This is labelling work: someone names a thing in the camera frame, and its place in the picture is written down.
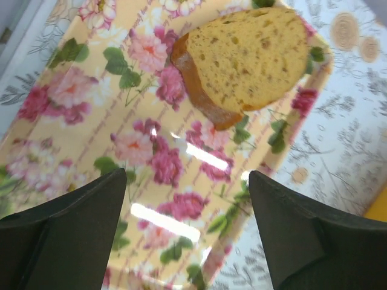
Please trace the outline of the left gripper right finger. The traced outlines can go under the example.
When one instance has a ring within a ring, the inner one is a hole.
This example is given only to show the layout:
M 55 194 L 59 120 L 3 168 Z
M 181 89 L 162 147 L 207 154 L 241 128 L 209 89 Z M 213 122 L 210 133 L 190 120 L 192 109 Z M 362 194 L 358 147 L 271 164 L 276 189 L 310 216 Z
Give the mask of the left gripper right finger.
M 258 171 L 249 193 L 274 289 L 385 289 L 386 224 L 295 192 Z

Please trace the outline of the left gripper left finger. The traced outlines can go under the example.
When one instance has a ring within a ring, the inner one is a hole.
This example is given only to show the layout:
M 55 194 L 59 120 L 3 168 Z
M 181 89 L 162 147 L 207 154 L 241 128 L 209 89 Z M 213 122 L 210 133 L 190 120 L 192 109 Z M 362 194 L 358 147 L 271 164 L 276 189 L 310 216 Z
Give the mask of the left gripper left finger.
M 1 219 L 1 289 L 100 289 L 126 190 L 115 169 Z

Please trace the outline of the slice of bread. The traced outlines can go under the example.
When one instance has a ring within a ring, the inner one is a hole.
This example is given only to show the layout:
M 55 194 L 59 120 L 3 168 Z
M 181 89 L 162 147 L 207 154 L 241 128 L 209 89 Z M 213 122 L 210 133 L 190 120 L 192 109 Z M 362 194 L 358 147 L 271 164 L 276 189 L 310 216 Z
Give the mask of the slice of bread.
M 179 38 L 171 62 L 190 102 L 218 131 L 282 98 L 305 74 L 308 36 L 290 8 L 237 11 Z

